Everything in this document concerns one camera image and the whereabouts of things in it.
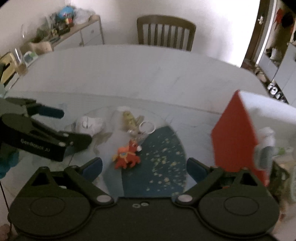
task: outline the door handle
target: door handle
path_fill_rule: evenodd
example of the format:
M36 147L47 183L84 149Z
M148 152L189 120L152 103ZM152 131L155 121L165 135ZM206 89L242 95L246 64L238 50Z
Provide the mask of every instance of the door handle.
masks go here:
M257 19L257 21L259 22L260 25L262 25L263 21L264 21L264 17L263 15L260 16L259 19Z

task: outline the dark blue mat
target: dark blue mat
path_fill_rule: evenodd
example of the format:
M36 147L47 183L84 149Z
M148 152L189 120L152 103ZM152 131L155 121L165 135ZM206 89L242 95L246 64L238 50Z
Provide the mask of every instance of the dark blue mat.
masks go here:
M122 169L124 196L160 197L183 193L186 159L175 132L169 126L159 128L141 146L141 163Z

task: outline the cable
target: cable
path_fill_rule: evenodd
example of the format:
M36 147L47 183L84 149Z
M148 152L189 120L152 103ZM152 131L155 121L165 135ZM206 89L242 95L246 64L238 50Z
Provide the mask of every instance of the cable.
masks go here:
M7 211L9 213L9 206L8 206L8 203L7 203L7 199L6 199L6 196L5 196L5 193L4 193L4 190L3 190L3 187L2 187L2 183L0 181L0 187L1 187L1 191L2 191L2 194L3 194L3 197L4 197L4 200L5 200L5 204L6 204L6 207L7 207ZM12 224L11 222L9 222L10 224L10 227L9 227L9 233L8 233L8 239L7 240L10 240L10 237L11 237L11 230L12 230Z

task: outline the round table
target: round table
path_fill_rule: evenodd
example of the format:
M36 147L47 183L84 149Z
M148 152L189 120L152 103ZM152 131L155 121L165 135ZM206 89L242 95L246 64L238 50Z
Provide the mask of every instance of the round table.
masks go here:
M37 117L57 130L98 108L136 108L139 114L144 111L169 123L187 158L213 165L211 130L237 89L267 95L252 73L207 56L161 47L102 45L40 56L7 95L64 109L61 120ZM19 176L11 175L12 170L3 180L8 190L15 184L10 202L39 166L63 169L70 160L82 165L75 155L52 163L27 154L31 166L23 161L15 167ZM187 188L193 185L189 179Z

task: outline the orange horse toy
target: orange horse toy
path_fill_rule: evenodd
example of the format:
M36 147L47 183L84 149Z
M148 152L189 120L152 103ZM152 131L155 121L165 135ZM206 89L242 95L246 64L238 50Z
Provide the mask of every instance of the orange horse toy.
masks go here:
M113 161L117 161L115 169L118 169L119 167L126 169L128 163L131 163L130 167L134 167L137 163L140 163L141 160L135 153L137 147L137 142L130 140L128 146L118 148L117 155L113 156Z

